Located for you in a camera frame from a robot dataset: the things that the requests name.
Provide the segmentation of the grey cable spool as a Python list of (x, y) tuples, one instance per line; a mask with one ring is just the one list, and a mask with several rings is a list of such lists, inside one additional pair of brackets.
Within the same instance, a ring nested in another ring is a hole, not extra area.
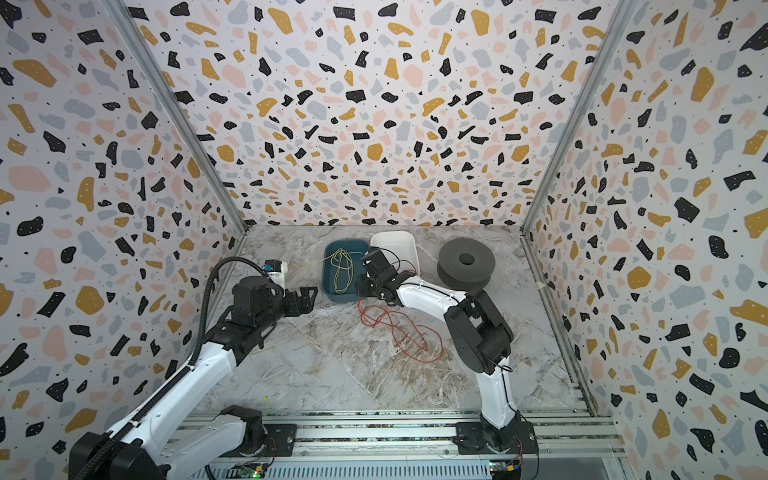
[(453, 290), (484, 288), (490, 282), (495, 266), (492, 251), (480, 241), (467, 237), (449, 240), (438, 253), (438, 276)]

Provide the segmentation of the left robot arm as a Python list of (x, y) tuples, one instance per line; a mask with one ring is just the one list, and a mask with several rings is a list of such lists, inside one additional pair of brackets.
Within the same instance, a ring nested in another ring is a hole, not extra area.
[(243, 264), (256, 275), (241, 279), (233, 303), (214, 326), (208, 316), (219, 271), (236, 257), (212, 269), (205, 284), (198, 334), (188, 360), (147, 400), (102, 434), (86, 433), (71, 448), (71, 479), (185, 479), (209, 467), (228, 452), (275, 455), (277, 445), (257, 409), (229, 406), (207, 426), (176, 443), (171, 435), (190, 412), (232, 373), (254, 348), (262, 348), (279, 320), (310, 313), (318, 290), (302, 286), (286, 290), (254, 261)]

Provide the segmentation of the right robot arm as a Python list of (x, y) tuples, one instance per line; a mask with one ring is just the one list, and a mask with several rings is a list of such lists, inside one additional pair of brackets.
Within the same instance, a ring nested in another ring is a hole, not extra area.
[(481, 441), (476, 449), (505, 453), (516, 447), (523, 416), (509, 378), (514, 335), (491, 297), (482, 289), (454, 291), (411, 270), (399, 271), (379, 247), (369, 248), (361, 264), (365, 272), (357, 280), (359, 296), (416, 309), (445, 322), (458, 357), (476, 374), (481, 398)]

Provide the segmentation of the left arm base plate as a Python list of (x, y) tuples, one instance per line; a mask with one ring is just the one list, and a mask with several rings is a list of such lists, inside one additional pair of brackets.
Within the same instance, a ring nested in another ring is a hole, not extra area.
[(297, 425), (268, 423), (255, 435), (256, 458), (287, 458), (293, 455), (297, 437)]

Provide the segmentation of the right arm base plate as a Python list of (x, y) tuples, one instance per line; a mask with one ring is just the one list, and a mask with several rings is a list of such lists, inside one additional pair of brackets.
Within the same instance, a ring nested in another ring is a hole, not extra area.
[(460, 455), (536, 454), (538, 444), (533, 426), (521, 421), (510, 424), (498, 435), (481, 422), (459, 422), (455, 425), (453, 443)]

